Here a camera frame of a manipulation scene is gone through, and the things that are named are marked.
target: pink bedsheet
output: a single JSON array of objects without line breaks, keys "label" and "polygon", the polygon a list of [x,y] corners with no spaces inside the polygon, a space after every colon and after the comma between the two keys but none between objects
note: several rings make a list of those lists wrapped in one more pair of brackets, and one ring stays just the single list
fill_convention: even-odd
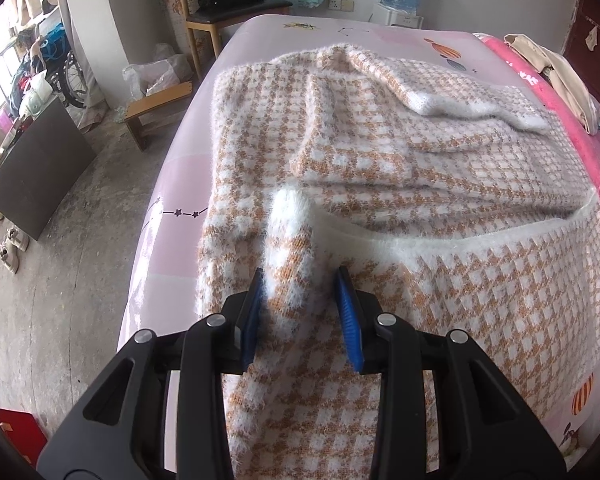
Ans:
[{"label": "pink bedsheet", "polygon": [[[558,114],[600,196],[600,131],[595,136],[587,134],[551,85],[503,41],[491,36],[481,39],[516,71],[544,106]],[[578,429],[581,446],[588,447],[593,443],[600,434],[600,362],[573,397],[565,399],[542,423],[558,444]]]},{"label": "pink bedsheet", "polygon": [[[211,188],[210,101],[216,76],[231,66],[353,43],[382,56],[437,63],[489,84],[515,86],[536,104],[544,103],[558,113],[600,192],[600,139],[583,131],[553,89],[524,60],[495,38],[483,41],[486,46],[464,32],[299,16],[259,16],[245,23],[196,91],[164,161],[143,220],[119,347],[140,328],[162,335],[186,330],[195,322],[191,303],[197,276],[196,247]],[[542,421],[558,444],[578,427],[582,427],[581,433],[586,430],[590,440],[600,432],[600,364],[591,383],[591,388],[585,384],[584,390],[564,399]],[[176,372],[170,382],[165,441],[166,465],[172,470],[177,387]],[[572,406],[578,399],[574,415]]]}]

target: beige clothing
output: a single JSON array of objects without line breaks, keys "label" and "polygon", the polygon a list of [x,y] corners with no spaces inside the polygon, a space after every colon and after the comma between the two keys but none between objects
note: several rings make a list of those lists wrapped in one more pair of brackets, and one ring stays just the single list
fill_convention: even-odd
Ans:
[{"label": "beige clothing", "polygon": [[524,57],[538,73],[546,67],[552,68],[549,71],[549,83],[578,118],[587,133],[595,135],[598,131],[599,118],[596,107],[589,90],[569,62],[560,54],[538,45],[524,34],[507,34],[504,41]]},{"label": "beige clothing", "polygon": [[40,0],[7,0],[10,3],[9,26],[17,30],[26,27],[37,15],[42,13]]}]

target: checkered knit sweater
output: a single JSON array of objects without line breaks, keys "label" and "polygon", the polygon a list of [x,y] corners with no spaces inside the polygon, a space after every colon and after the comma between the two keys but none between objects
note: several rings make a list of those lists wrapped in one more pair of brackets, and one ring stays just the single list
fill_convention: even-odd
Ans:
[{"label": "checkered knit sweater", "polygon": [[266,276],[256,359],[224,381],[237,478],[368,477],[379,380],[346,360],[341,264],[417,329],[467,330],[539,417],[591,372],[600,202],[520,90],[334,46],[224,72],[212,115],[196,313]]}]

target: electrical outlet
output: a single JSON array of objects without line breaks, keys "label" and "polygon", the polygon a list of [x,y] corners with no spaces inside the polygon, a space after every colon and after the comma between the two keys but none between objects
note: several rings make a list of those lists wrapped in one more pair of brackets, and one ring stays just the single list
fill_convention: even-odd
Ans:
[{"label": "electrical outlet", "polygon": [[343,0],[340,4],[340,10],[353,12],[353,0]]}]

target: shoe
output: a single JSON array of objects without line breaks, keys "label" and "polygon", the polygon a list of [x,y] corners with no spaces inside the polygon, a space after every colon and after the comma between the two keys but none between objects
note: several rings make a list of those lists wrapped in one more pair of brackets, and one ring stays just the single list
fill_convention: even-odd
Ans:
[{"label": "shoe", "polygon": [[0,244],[0,259],[12,274],[18,272],[20,261],[16,254],[16,248],[8,239]]},{"label": "shoe", "polygon": [[27,247],[29,247],[29,236],[17,227],[7,229],[7,239],[22,252],[26,251]]}]

